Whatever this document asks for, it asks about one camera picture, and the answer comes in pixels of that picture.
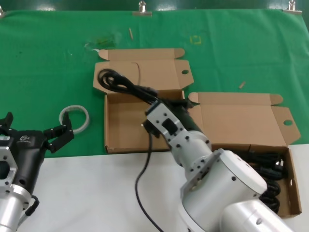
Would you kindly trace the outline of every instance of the bolt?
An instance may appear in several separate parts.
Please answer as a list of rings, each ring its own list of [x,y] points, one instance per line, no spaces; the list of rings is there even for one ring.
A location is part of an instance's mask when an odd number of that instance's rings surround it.
[[[262,220],[261,218],[259,218],[259,219],[256,221],[256,224],[257,224],[257,225],[260,225],[262,222],[263,222],[263,220]]]

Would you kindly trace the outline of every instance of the hole in box flap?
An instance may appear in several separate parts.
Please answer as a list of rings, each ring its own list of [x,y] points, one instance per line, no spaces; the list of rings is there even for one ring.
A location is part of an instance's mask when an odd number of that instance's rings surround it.
[[[293,122],[292,122],[292,120],[285,120],[285,121],[283,122],[283,124],[284,124],[285,126],[290,126],[290,125],[293,124]]]

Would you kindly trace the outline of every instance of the cardboard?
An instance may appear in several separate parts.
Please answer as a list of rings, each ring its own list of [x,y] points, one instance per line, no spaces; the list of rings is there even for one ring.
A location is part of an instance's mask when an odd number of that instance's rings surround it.
[[[292,218],[302,213],[291,150],[287,147],[300,138],[288,108],[276,106],[278,94],[190,93],[199,105],[190,115],[212,142],[213,150],[278,152],[283,154],[288,177],[279,181],[281,203],[278,215]]]
[[[97,63],[93,87],[105,95],[105,146],[109,153],[144,152],[148,134],[141,125],[149,105],[134,96],[109,92],[101,87],[98,73],[114,69],[134,84],[159,90],[159,97],[183,99],[182,88],[193,83],[189,62],[177,60],[183,49],[101,50],[108,60]],[[288,145],[300,133],[288,108],[279,107],[278,94],[254,93],[191,93],[198,103],[190,115],[212,143],[213,150],[279,152],[285,157],[288,177],[279,181],[281,206],[279,216],[291,218],[302,211],[293,159]],[[168,150],[164,139],[153,139],[153,151]]]
[[[102,69],[113,69],[132,83],[159,90],[159,96],[182,99],[182,88],[193,83],[189,62],[177,60],[183,49],[100,50],[108,62],[95,65],[93,87],[105,95],[105,147],[109,153],[142,152],[148,149],[148,134],[141,124],[149,105],[138,98],[110,92],[98,83]],[[163,138],[153,139],[153,150],[168,150]]]

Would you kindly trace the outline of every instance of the green tablecloth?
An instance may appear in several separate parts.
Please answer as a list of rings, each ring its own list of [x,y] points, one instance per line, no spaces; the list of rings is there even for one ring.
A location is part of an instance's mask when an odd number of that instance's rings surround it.
[[[134,40],[129,34],[131,28]],[[280,10],[154,12],[11,12],[0,20],[0,116],[17,130],[59,124],[72,104],[90,114],[89,128],[47,157],[105,154],[103,93],[92,88],[93,48],[186,51],[192,91],[279,93],[309,143],[309,35],[302,16]],[[71,115],[73,126],[81,115]]]

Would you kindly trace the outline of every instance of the box lid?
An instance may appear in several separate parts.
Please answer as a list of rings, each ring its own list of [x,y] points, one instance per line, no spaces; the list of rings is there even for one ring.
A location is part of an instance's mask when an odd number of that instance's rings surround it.
[[[193,83],[187,60],[178,60],[184,55],[182,48],[100,50],[99,56],[106,62],[96,63],[93,87],[110,93],[98,83],[102,69],[113,69],[126,76],[132,83],[157,90],[182,89]]]
[[[300,133],[279,94],[190,93],[190,115],[213,144],[288,146]]]

